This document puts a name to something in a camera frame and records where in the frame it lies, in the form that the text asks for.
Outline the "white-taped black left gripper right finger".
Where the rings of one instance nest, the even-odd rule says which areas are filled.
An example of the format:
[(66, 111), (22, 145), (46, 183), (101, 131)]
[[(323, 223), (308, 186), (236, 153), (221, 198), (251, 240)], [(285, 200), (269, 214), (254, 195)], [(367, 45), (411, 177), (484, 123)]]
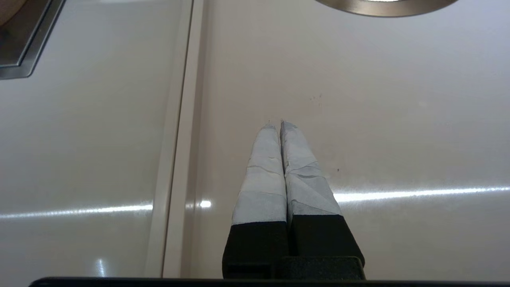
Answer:
[(363, 253), (304, 134), (287, 121), (280, 131), (290, 240), (282, 272), (293, 279), (365, 279)]

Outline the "white-taped black left gripper left finger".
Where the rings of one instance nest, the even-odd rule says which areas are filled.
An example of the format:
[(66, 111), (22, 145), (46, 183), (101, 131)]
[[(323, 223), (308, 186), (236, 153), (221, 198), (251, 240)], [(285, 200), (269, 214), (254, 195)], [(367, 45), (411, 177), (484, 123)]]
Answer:
[(271, 279), (288, 255), (287, 197), (274, 125), (257, 133), (222, 256), (224, 279)]

